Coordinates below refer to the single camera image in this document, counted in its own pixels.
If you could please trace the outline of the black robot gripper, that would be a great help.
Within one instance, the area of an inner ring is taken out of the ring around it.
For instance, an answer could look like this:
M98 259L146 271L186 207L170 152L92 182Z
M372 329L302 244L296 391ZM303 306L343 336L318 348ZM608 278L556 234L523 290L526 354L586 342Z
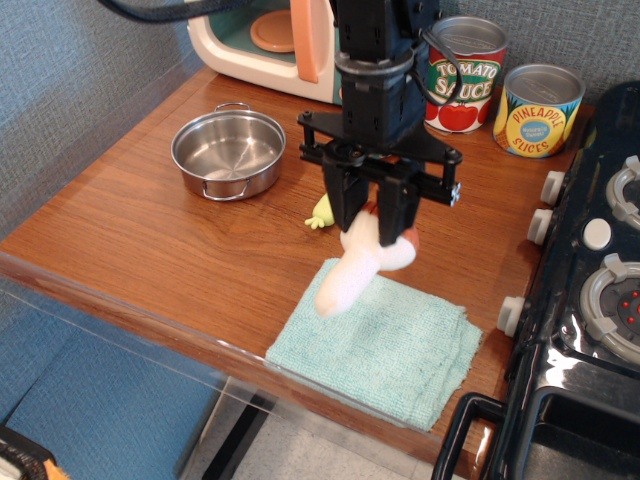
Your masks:
M342 69L342 111L304 112L298 122L305 129L302 157L317 162L321 144L312 136L320 132L343 144L355 146L372 155L391 155L422 163L443 166L441 178L423 175L419 180L421 196L454 205L460 184L455 180L459 153L449 157L450 147L433 138L424 129L429 107L446 106L447 97L438 99L428 90L427 64L384 68L379 64ZM360 168L369 155L355 160L348 155L325 152L322 161L324 182L335 223L347 232L369 199L369 183ZM379 241L391 246L414 225L420 197L414 185L405 179L387 176L379 184L377 197Z

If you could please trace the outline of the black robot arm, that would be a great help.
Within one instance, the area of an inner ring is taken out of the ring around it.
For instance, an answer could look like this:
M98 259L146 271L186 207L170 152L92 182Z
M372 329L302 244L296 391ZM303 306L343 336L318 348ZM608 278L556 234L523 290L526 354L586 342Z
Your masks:
M334 1L341 76L339 113L302 113L302 159L318 164L335 223L347 231L377 184L379 241L393 244L412 227L421 199L453 205L462 160L453 147L425 128L426 107L446 106L463 85L439 100L427 88L429 55L455 54L434 31L436 1Z

